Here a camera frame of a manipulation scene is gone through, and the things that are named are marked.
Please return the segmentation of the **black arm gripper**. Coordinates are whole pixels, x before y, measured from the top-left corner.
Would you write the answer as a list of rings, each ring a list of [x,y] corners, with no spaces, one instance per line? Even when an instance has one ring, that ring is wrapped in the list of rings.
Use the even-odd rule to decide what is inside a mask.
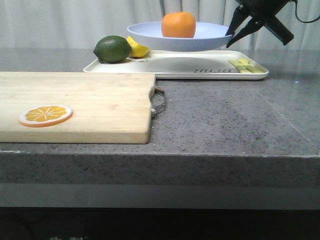
[[[239,6],[226,32],[226,36],[235,33],[245,19],[251,20],[226,45],[229,48],[238,40],[266,27],[285,46],[294,39],[294,35],[277,19],[276,14],[288,3],[288,0],[239,0]]]

